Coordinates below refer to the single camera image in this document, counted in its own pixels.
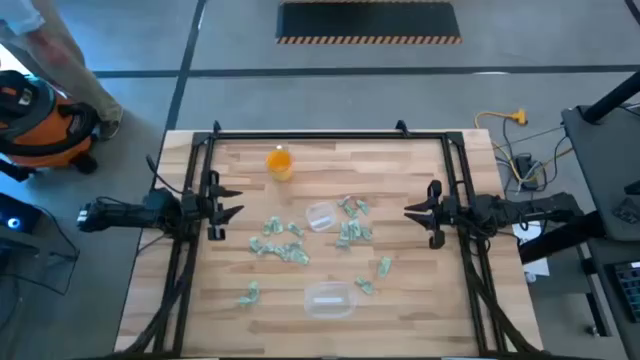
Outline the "large clear plastic container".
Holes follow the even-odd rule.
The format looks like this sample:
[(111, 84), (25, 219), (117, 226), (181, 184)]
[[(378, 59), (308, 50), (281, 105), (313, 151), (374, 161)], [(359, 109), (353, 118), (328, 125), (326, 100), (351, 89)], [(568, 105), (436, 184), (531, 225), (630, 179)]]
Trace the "large clear plastic container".
[(305, 312), (315, 319), (346, 318), (357, 303), (355, 288), (347, 282), (319, 282), (304, 290)]

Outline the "orange plastic cup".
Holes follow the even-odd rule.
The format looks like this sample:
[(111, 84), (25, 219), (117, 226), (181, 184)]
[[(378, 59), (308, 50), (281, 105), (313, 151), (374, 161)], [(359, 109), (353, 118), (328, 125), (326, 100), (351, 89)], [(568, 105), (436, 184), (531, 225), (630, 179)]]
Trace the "orange plastic cup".
[(266, 158), (269, 175), (276, 181), (287, 181), (293, 174), (294, 158), (283, 145), (277, 145)]

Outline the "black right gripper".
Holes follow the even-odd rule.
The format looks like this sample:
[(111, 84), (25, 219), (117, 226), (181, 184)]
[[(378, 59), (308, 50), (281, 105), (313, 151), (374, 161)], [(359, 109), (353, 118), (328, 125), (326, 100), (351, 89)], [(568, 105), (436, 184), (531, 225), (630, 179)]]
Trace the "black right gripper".
[(404, 216), (421, 225), (425, 230), (431, 230), (429, 247), (440, 249), (445, 244), (445, 234), (442, 225), (454, 226), (461, 222), (465, 210), (458, 204), (456, 196), (442, 195), (443, 186), (439, 180), (433, 180), (427, 188), (427, 199), (418, 204), (406, 206), (405, 211), (427, 212), (427, 214), (405, 213)]

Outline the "black box blue light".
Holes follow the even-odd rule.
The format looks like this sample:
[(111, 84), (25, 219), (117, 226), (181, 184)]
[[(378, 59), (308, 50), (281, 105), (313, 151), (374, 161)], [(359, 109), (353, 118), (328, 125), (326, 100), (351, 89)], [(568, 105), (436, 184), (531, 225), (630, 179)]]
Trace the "black box blue light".
[(0, 193), (0, 225), (32, 234), (42, 215), (43, 212), (38, 208)]

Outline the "black desk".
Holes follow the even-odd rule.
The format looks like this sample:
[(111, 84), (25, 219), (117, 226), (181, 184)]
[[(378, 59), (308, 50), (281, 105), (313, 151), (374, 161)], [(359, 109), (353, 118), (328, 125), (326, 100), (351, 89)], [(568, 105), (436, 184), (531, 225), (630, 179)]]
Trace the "black desk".
[(604, 229), (587, 242), (629, 360), (640, 360), (640, 323), (622, 304), (613, 266), (640, 261), (640, 117), (621, 108), (597, 124), (582, 107), (562, 112), (563, 125)]

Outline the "white paper sheet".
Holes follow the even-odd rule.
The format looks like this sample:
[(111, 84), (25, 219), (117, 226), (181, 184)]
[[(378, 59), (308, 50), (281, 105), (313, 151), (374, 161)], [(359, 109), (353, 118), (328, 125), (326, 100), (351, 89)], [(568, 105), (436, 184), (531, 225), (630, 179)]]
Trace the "white paper sheet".
[[(518, 245), (524, 245), (542, 234), (542, 223), (540, 221), (529, 222), (526, 230), (520, 224), (514, 224), (512, 230), (517, 238)], [(525, 280), (529, 284), (534, 283), (539, 277), (548, 277), (550, 275), (546, 258), (528, 263), (523, 268)]]

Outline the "orange black shop vacuum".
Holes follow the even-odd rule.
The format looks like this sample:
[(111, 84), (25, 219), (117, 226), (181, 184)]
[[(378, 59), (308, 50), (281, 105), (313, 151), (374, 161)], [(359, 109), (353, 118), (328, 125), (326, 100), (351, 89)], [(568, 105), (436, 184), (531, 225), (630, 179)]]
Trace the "orange black shop vacuum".
[(59, 94), (46, 81), (0, 71), (0, 173), (24, 181), (40, 168), (74, 167), (91, 174), (100, 118), (95, 109)]

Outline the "black metal table frame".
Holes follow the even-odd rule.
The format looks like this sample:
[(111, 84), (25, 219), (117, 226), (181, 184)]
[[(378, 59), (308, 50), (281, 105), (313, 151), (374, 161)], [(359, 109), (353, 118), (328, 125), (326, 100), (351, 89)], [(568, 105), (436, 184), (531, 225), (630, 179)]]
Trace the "black metal table frame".
[[(364, 131), (172, 131), (159, 156), (170, 183), (201, 189), (204, 167), (223, 186), (241, 191), (225, 207), (243, 205), (226, 225), (226, 239), (172, 245), (154, 231), (142, 238), (146, 252), (135, 262), (115, 348), (129, 356), (186, 358), (439, 358), (531, 357), (541, 351), (539, 330), (513, 239), (500, 237), (490, 256), (470, 249), (458, 228), (445, 229), (441, 249), (404, 216), (425, 197), (429, 181), (467, 192), (473, 169), (496, 179), (480, 130)], [(283, 145), (294, 158), (293, 174), (276, 181), (267, 155)], [(308, 232), (308, 265), (258, 257), (249, 239), (279, 216), (303, 223), (308, 206), (354, 195), (370, 207), (373, 238), (348, 252), (335, 246), (337, 228)], [(392, 259), (379, 278), (382, 256)], [(507, 315), (496, 314), (475, 291), (499, 263), (497, 281), (513, 297)], [(355, 284), (360, 276), (376, 292)], [(258, 301), (242, 306), (257, 281)], [(319, 282), (347, 282), (357, 306), (341, 319), (310, 317), (304, 290)]]

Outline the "black hazard-striped floor mat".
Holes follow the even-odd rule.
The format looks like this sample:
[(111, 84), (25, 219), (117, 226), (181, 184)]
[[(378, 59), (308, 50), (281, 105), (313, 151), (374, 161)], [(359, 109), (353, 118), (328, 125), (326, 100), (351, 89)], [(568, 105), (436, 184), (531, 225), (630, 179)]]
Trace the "black hazard-striped floor mat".
[(275, 41), (284, 45), (457, 45), (448, 0), (282, 0)]

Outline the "black keyboard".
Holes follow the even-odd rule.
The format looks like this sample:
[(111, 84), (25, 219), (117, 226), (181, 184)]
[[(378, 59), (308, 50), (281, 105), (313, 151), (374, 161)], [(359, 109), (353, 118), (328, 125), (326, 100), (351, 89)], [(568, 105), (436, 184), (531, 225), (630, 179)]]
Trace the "black keyboard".
[(613, 273), (630, 321), (640, 323), (640, 261), (615, 264)]

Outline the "black power strip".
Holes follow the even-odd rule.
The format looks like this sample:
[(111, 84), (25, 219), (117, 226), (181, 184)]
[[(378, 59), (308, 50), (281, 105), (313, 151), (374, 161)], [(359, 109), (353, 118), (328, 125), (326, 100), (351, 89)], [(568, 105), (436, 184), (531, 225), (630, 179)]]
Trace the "black power strip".
[(516, 173), (523, 179), (520, 188), (524, 191), (535, 191), (538, 188), (537, 179), (534, 177), (535, 169), (534, 161), (530, 154), (517, 155), (514, 159)]

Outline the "person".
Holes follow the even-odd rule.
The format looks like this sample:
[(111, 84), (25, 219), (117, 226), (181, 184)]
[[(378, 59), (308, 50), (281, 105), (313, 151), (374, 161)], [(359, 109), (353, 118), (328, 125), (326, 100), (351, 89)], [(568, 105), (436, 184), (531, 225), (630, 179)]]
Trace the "person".
[(0, 45), (32, 74), (92, 106), (101, 140), (118, 133), (124, 109), (86, 66), (52, 0), (0, 0)]

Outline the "small clear plastic container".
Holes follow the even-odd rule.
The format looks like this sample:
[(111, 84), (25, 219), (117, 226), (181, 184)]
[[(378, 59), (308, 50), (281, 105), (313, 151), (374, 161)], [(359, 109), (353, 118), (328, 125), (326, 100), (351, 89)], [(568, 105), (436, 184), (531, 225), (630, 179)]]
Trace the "small clear plastic container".
[(305, 212), (306, 220), (314, 232), (323, 232), (336, 223), (334, 206), (329, 202), (319, 202), (310, 205)]

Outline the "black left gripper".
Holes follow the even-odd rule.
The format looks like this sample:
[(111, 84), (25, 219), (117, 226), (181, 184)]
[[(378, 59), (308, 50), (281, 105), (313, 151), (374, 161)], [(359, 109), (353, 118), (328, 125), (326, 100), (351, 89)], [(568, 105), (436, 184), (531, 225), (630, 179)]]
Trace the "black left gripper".
[(215, 170), (208, 170), (205, 179), (204, 195), (188, 192), (182, 197), (181, 229), (183, 231), (190, 230), (197, 221), (207, 219), (209, 221), (208, 239), (225, 240), (226, 233), (222, 225), (228, 224), (237, 213), (244, 209), (244, 206), (237, 205), (224, 209), (218, 198), (231, 198), (242, 195), (242, 192), (220, 186), (219, 173)]

